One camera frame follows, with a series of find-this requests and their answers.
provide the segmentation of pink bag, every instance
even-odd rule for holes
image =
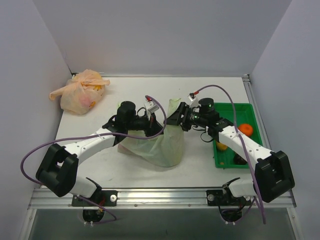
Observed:
[[[66,86],[51,92],[49,99],[53,101],[61,96],[63,110],[82,115],[101,100],[106,91],[105,85],[109,84],[110,81],[103,80],[98,72],[86,69],[69,79]]]

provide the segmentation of gray wall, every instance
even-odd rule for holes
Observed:
[[[20,161],[55,137],[61,111],[48,96],[70,73],[31,0],[1,2],[0,32],[0,238],[15,240],[34,187]],[[27,161],[29,174],[35,175],[43,154]]]
[[[319,0],[293,0],[252,73],[271,146],[289,155],[308,240],[320,234],[319,10]]]
[[[33,0],[73,72],[242,76],[291,0]]]

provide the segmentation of green tray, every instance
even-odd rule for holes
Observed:
[[[253,127],[252,140],[262,145],[260,132],[258,129],[254,109],[249,103],[235,103],[236,121],[240,124],[250,124]],[[214,103],[215,110],[220,116],[234,122],[234,113],[231,103]],[[235,152],[228,147],[226,151],[219,151],[216,147],[216,141],[213,141],[214,161],[216,168],[221,169],[248,169],[248,164],[238,165],[234,163]]]

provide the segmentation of translucent bag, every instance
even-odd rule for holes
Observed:
[[[170,116],[179,106],[181,99],[170,99],[167,115]],[[143,131],[129,131],[129,135],[145,137]],[[164,134],[152,139],[126,137],[118,144],[118,152],[138,155],[160,167],[172,167],[182,160],[185,147],[184,131],[181,126],[167,125]]]
[[[101,100],[109,85],[109,80],[103,80],[101,75],[86,69],[69,79],[66,86],[50,93],[49,99],[55,100],[61,96],[60,106],[63,110],[74,114],[85,114]]]

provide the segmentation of purple cable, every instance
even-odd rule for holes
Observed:
[[[32,177],[30,177],[25,169],[24,169],[24,164],[25,164],[25,161],[26,159],[31,155],[33,154],[35,151],[45,147],[45,146],[48,146],[48,145],[51,145],[51,144],[54,144],[54,143],[58,143],[58,142],[63,142],[63,141],[75,141],[75,140],[86,140],[86,139],[93,139],[93,138],[97,138],[97,137],[101,137],[101,136],[107,136],[107,135],[114,135],[114,136],[124,136],[124,137],[127,137],[127,138],[132,138],[132,139],[142,139],[142,140],[148,140],[148,139],[153,139],[157,136],[159,136],[160,134],[162,134],[167,126],[167,116],[166,116],[166,111],[164,110],[164,108],[161,106],[161,104],[155,100],[153,97],[149,96],[149,95],[146,95],[145,98],[150,98],[152,101],[154,101],[158,106],[159,108],[161,109],[162,113],[163,113],[163,117],[164,117],[164,121],[163,121],[163,128],[161,129],[160,132],[158,132],[157,134],[153,135],[153,136],[147,136],[147,137],[143,137],[143,136],[131,136],[131,135],[128,135],[128,134],[124,134],[124,133],[119,133],[119,132],[108,132],[108,133],[102,133],[102,134],[96,134],[96,135],[91,135],[91,136],[81,136],[81,137],[66,137],[66,138],[60,138],[60,139],[56,139],[56,140],[53,140],[53,141],[49,141],[49,142],[46,142],[46,143],[43,143],[39,146],[37,146],[36,148],[32,149],[30,152],[28,152],[21,160],[21,163],[20,163],[20,170],[21,170],[21,173],[23,174],[23,176],[25,176],[28,180],[30,180],[31,182],[33,183],[36,183],[36,184],[40,184],[42,185],[42,183],[38,180],[35,180],[33,179]],[[112,214],[109,210],[107,210],[105,207],[103,206],[100,206],[96,203],[94,203],[93,201],[90,201],[89,199],[83,197],[83,196],[79,196],[80,199],[86,201],[87,203],[89,204],[92,204],[94,206],[97,206],[98,208],[100,209],[103,209],[104,211],[106,211],[107,213],[109,213],[110,215],[113,216],[113,220],[106,220],[106,221],[101,221],[99,223],[95,223],[95,224],[103,224],[103,223],[109,223],[109,222],[113,222],[113,221],[116,221],[117,220],[117,217]]]
[[[245,218],[245,216],[249,213],[250,209],[251,209],[252,206],[254,205],[254,202],[257,202],[256,197],[253,198],[253,200],[252,200],[251,204],[249,205],[248,209],[245,211],[245,213],[242,215],[242,217],[239,218],[237,221],[226,221],[226,220],[224,220],[224,218],[223,218],[222,216],[220,216],[220,218],[221,218],[224,222],[226,222],[227,224],[230,224],[230,225],[237,224],[237,223],[239,223],[240,221],[242,221],[242,220]]]
[[[223,87],[221,87],[221,86],[219,86],[219,85],[215,85],[215,84],[210,84],[210,85],[201,87],[198,91],[195,92],[195,94],[197,94],[197,93],[200,92],[201,90],[206,89],[206,88],[209,88],[209,87],[215,87],[215,88],[221,89],[222,91],[224,91],[224,93],[225,93],[225,94],[227,95],[227,97],[229,98],[229,100],[230,100],[230,102],[231,102],[231,105],[232,105],[232,110],[233,110],[233,124],[234,124],[234,128],[235,128],[236,133],[238,133],[239,130],[238,130],[238,125],[237,125],[236,107],[235,107],[234,102],[232,101],[232,98],[231,98],[230,94],[229,94]],[[259,208],[259,210],[260,210],[260,212],[261,212],[262,221],[263,221],[263,224],[266,224],[266,214],[265,214],[264,203],[263,203],[263,201],[262,201],[260,189],[259,189],[259,187],[258,187],[257,179],[256,179],[256,177],[255,177],[255,171],[254,171],[254,168],[253,168],[252,165],[251,165],[250,157],[249,157],[249,154],[248,154],[248,151],[247,151],[247,148],[246,148],[245,141],[244,141],[243,137],[242,137],[240,134],[239,134],[238,136],[239,136],[240,141],[241,141],[241,143],[242,143],[242,147],[243,147],[243,151],[244,151],[244,154],[245,154],[245,158],[246,158],[246,161],[248,162],[249,169],[250,169],[250,173],[251,173],[252,180],[253,180],[253,184],[254,184],[254,187],[255,187],[255,190],[256,190],[256,194],[257,194],[257,196],[258,196],[258,200],[259,200],[259,203],[260,203],[260,204],[258,204],[258,208]]]

